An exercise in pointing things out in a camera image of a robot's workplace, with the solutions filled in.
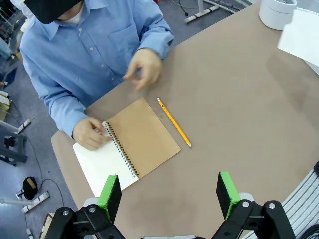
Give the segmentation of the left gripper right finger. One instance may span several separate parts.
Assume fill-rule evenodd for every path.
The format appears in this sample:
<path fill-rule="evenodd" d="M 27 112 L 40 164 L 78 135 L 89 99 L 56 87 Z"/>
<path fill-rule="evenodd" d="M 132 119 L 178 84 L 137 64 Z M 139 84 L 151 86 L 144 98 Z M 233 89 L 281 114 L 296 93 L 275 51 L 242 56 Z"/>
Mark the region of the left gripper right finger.
<path fill-rule="evenodd" d="M 253 231 L 259 239 L 294 239 L 289 219 L 278 201 L 259 205 L 241 199 L 228 172 L 219 172 L 216 194 L 225 221 L 214 239 L 238 239 L 243 231 Z"/>

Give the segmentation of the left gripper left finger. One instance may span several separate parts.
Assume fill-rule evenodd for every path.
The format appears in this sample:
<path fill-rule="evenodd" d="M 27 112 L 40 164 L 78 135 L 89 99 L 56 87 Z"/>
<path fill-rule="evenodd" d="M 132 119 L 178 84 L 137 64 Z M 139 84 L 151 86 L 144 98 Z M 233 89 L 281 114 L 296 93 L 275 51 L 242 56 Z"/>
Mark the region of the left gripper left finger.
<path fill-rule="evenodd" d="M 56 210 L 46 239 L 83 239 L 95 235 L 99 239 L 123 239 L 114 225 L 122 191 L 117 175 L 110 175 L 95 204 L 83 206 L 78 211 L 69 207 Z"/>

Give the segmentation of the person's right hand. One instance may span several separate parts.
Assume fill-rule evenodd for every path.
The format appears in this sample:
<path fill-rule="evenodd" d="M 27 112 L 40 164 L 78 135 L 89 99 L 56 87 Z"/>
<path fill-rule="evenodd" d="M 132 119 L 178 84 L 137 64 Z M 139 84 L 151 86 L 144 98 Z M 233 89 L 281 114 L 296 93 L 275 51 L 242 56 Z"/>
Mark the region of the person's right hand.
<path fill-rule="evenodd" d="M 102 123 L 93 117 L 80 120 L 73 129 L 73 139 L 87 150 L 94 151 L 106 142 L 112 141 L 109 136 L 104 136 L 105 128 Z"/>

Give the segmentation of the person's left hand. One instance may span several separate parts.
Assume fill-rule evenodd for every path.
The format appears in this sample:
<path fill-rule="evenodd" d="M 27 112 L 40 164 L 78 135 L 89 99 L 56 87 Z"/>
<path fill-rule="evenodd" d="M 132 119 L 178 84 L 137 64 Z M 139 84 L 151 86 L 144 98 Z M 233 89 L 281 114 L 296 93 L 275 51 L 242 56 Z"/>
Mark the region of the person's left hand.
<path fill-rule="evenodd" d="M 134 54 L 123 78 L 132 80 L 138 91 L 156 82 L 161 72 L 162 59 L 152 50 L 143 48 Z"/>

